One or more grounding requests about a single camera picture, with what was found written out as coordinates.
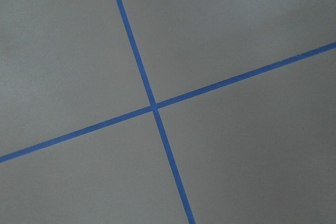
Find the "blue tape line crosswise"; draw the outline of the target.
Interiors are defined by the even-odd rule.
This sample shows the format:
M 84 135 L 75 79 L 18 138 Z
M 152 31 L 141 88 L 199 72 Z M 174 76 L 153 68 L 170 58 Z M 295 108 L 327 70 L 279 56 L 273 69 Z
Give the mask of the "blue tape line crosswise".
M 277 61 L 275 63 L 266 65 L 264 67 L 260 67 L 260 68 L 257 68 L 255 70 L 251 70 L 251 71 L 239 74 L 237 76 L 225 79 L 223 81 L 216 82 L 216 83 L 210 84 L 208 86 L 205 86 L 205 87 L 202 87 L 202 88 L 199 88 L 199 89 L 196 89 L 196 90 L 193 90 L 193 91 L 190 91 L 190 92 L 172 97 L 170 99 L 161 101 L 157 104 L 157 108 L 159 108 L 159 109 L 164 108 L 166 106 L 170 106 L 172 104 L 179 103 L 179 102 L 184 101 L 184 100 L 188 100 L 188 99 L 196 97 L 198 95 L 211 92 L 213 90 L 231 85 L 233 83 L 240 82 L 242 80 L 257 76 L 259 74 L 263 74 L 265 72 L 272 71 L 274 69 L 281 68 L 283 66 L 292 64 L 294 62 L 298 62 L 300 60 L 304 60 L 304 59 L 307 59 L 307 58 L 310 58 L 310 57 L 313 57 L 313 56 L 316 56 L 318 54 L 327 52 L 329 50 L 334 50 L 334 49 L 335 49 L 335 43 L 333 42 L 333 43 L 330 43 L 328 45 L 313 49 L 311 51 L 307 51 L 307 52 L 304 52 L 302 54 L 295 55 L 293 57 L 290 57 L 290 58 L 287 58 L 287 59 L 284 59 L 284 60 L 281 60 L 281 61 Z M 79 137 L 79 136 L 97 131 L 97 130 L 105 128 L 107 126 L 111 126 L 111 125 L 117 124 L 119 122 L 126 121 L 128 119 L 131 119 L 131 118 L 149 113 L 151 111 L 152 111 L 151 107 L 147 106 L 147 107 L 144 107 L 144 108 L 141 108 L 141 109 L 138 109 L 138 110 L 135 110 L 135 111 L 132 111 L 132 112 L 129 112 L 129 113 L 111 118 L 109 120 L 99 122 L 97 124 L 94 124 L 94 125 L 76 130 L 74 132 L 71 132 L 71 133 L 53 138 L 51 140 L 44 141 L 44 142 L 38 143 L 36 145 L 32 145 L 32 146 L 26 147 L 24 149 L 21 149 L 21 150 L 6 154 L 4 156 L 1 156 L 1 162 L 4 163 L 4 162 L 7 162 L 7 161 L 10 161 L 11 159 L 15 159 L 15 158 L 27 155 L 27 154 L 32 153 L 32 152 L 42 150 L 43 148 L 47 148 L 47 147 L 50 147 L 50 146 L 68 141 L 68 140 L 73 139 L 75 137 Z

